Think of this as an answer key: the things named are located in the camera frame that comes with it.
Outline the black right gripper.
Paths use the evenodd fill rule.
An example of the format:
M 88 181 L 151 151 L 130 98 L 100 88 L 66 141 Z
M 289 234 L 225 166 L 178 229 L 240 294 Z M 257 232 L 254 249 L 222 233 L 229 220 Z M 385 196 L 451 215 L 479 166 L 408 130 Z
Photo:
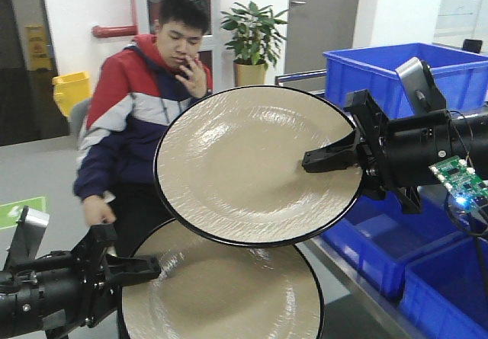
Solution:
M 403 213 L 420 213 L 418 187 L 438 182 L 430 165 L 468 153 L 468 143 L 454 128 L 448 110 L 391 120 L 366 89 L 348 93 L 344 110 L 359 132 L 305 152 L 302 168 L 324 173 L 362 166 L 363 194 L 383 200 L 391 192 Z

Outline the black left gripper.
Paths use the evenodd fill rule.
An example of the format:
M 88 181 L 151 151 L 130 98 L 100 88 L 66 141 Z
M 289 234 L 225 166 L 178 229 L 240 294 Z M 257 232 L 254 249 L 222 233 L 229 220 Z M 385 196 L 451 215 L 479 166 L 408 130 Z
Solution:
M 71 251 L 48 255 L 1 272 L 1 333 L 44 331 L 67 335 L 93 328 L 117 308 L 117 289 L 154 280 L 153 256 L 107 255 L 116 239 L 111 224 L 93 225 Z

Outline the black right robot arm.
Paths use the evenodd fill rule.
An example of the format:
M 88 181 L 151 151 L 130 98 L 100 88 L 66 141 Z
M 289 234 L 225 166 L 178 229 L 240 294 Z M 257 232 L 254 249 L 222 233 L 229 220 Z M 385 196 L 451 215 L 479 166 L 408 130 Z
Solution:
M 355 128 L 342 139 L 304 154 L 308 173 L 363 170 L 362 190 L 372 199 L 387 191 L 403 213 L 419 213 L 418 187 L 443 184 L 465 212 L 487 213 L 487 115 L 446 108 L 389 119 L 368 90 L 347 96 Z

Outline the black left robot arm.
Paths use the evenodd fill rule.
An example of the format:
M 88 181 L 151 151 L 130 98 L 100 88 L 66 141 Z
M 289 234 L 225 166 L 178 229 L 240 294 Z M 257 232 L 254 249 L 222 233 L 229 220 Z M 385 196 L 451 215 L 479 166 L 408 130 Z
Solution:
M 94 225 L 70 251 L 36 257 L 16 231 L 1 272 L 1 336 L 42 331 L 66 338 L 78 327 L 93 328 L 117 310 L 124 286 L 157 278 L 153 256 L 115 257 L 112 225 Z

